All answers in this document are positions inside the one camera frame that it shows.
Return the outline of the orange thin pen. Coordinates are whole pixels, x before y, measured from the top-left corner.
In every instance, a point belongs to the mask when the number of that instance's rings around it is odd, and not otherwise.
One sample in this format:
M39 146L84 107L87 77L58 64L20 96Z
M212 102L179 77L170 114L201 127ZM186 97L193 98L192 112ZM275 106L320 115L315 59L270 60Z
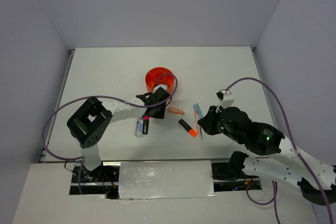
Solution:
M198 132L198 124L197 124L197 113L194 110L194 120L195 120L195 131L196 131L196 136L199 137L199 132Z

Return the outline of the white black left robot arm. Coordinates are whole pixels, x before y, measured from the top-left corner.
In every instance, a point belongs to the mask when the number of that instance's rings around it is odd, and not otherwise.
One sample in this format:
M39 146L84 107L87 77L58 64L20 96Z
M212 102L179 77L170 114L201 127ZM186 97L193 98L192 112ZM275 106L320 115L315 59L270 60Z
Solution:
M92 182L103 174L103 163L99 155L98 142L107 127L117 121L130 118L163 119L169 93L157 88L153 93L137 95L126 102L100 101L97 97L88 98L67 121L70 134L78 141L84 158L84 175Z

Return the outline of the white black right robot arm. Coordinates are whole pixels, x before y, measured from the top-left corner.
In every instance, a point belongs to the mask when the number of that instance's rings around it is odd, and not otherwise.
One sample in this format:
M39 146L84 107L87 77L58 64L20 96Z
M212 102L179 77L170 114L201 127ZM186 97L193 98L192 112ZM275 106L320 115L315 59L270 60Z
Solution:
M258 176L284 182L314 204L335 203L335 166L293 147L275 127L253 122L237 107L217 109L214 105L197 123L206 134L224 134L256 155L234 151L228 162L233 177Z

